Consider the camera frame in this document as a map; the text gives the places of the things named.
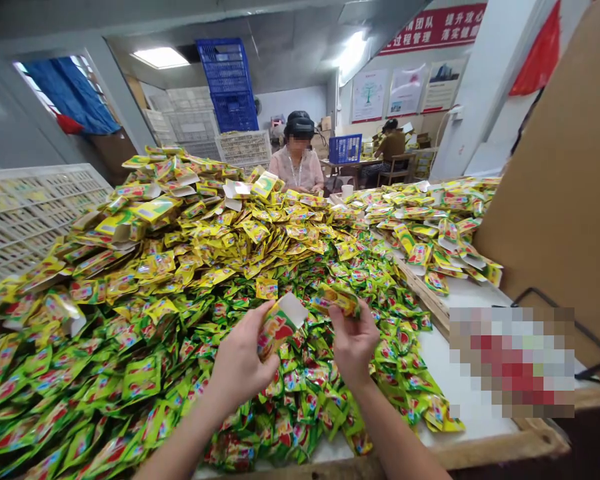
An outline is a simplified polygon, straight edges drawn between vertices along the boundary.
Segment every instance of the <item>pink blouse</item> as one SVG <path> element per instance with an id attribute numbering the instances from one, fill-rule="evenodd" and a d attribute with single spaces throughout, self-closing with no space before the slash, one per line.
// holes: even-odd
<path id="1" fill-rule="evenodd" d="M 291 167 L 289 152 L 287 152 L 287 147 L 284 147 L 274 153 L 271 157 L 269 171 L 276 174 L 278 178 L 282 178 L 288 186 L 300 186 L 307 190 L 311 190 L 318 183 L 325 182 L 325 178 L 322 175 L 320 160 L 318 160 L 318 155 L 314 150 L 305 150 L 302 155 L 302 160 L 300 160 L 300 167 L 294 172 Z"/>

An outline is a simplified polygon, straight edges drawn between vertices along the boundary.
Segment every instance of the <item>hand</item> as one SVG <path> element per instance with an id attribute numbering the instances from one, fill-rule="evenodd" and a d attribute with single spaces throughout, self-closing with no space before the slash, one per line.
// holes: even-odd
<path id="1" fill-rule="evenodd" d="M 226 415 L 264 390 L 280 366 L 277 355 L 262 363 L 257 352 L 262 318 L 273 304 L 271 300 L 249 310 L 220 342 L 205 396 L 212 396 L 216 407 L 224 409 Z"/>
<path id="2" fill-rule="evenodd" d="M 371 380 L 369 361 L 380 342 L 380 330 L 375 326 L 369 306 L 358 300 L 360 320 L 346 319 L 336 305 L 329 307 L 335 331 L 333 358 L 343 380 L 354 390 Z"/>

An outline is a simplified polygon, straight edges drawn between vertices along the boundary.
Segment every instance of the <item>pixelated area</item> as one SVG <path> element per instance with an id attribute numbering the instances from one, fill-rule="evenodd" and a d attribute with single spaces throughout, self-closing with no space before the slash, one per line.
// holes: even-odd
<path id="1" fill-rule="evenodd" d="M 450 361 L 490 395 L 492 415 L 573 416 L 572 308 L 452 308 L 449 317 Z M 451 406 L 453 416 L 479 410 Z"/>

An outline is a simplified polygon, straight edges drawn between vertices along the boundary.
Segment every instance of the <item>blue crate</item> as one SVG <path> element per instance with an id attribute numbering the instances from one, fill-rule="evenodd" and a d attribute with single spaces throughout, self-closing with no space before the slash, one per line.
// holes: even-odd
<path id="1" fill-rule="evenodd" d="M 249 62 L 242 40 L 196 40 L 209 91 L 214 93 L 250 93 Z"/>
<path id="2" fill-rule="evenodd" d="M 342 165 L 344 163 L 360 162 L 362 152 L 362 134 L 331 137 L 329 139 L 329 163 Z"/>
<path id="3" fill-rule="evenodd" d="M 258 115 L 251 92 L 233 95 L 211 94 L 220 133 L 258 130 Z"/>

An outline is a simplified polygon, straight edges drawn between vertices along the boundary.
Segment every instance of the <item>blue curtain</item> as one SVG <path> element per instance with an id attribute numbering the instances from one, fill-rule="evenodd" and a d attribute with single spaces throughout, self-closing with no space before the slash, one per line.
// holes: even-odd
<path id="1" fill-rule="evenodd" d="M 23 65 L 60 113 L 82 125 L 84 133 L 110 135 L 120 130 L 120 125 L 71 58 L 32 61 Z"/>

